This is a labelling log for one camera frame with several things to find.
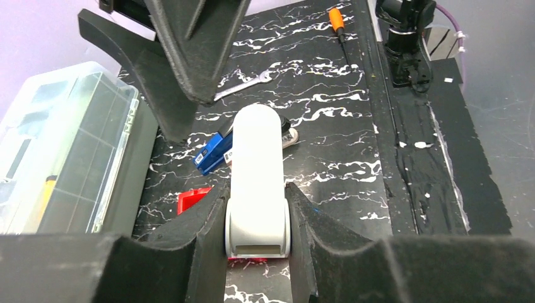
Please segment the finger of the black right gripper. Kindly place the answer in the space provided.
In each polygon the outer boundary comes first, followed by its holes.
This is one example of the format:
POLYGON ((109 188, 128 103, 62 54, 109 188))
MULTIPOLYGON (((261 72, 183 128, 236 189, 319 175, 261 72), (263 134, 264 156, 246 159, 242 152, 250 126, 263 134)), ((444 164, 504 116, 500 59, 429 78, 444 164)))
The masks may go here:
POLYGON ((113 57, 133 77, 164 137, 186 144, 197 104, 180 88, 162 46, 87 9, 78 13, 78 24, 85 40, 113 57))
POLYGON ((249 1, 146 1, 177 82, 189 100, 214 102, 249 1))

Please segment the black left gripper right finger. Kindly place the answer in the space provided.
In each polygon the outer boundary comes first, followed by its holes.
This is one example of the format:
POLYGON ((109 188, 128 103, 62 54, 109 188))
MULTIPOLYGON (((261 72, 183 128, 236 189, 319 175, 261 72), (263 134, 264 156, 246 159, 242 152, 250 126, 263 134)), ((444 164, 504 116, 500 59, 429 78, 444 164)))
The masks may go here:
POLYGON ((533 302, 534 245, 506 236, 357 234, 285 186, 294 302, 533 302))

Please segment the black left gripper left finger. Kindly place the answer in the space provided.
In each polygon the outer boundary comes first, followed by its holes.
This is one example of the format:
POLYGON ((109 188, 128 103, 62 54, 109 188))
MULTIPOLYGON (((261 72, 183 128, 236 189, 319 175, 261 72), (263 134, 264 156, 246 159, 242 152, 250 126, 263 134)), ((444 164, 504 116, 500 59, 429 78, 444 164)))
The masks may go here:
POLYGON ((222 302, 230 184, 147 241, 119 234, 1 237, 2 302, 222 302))

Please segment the red plastic bin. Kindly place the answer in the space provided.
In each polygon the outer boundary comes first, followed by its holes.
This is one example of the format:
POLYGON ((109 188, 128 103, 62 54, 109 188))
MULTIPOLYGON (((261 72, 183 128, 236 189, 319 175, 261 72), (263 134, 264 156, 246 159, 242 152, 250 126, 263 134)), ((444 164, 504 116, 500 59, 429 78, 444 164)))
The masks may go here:
POLYGON ((202 200, 211 189, 212 187, 203 187, 180 193, 177 198, 177 214, 180 215, 202 200))

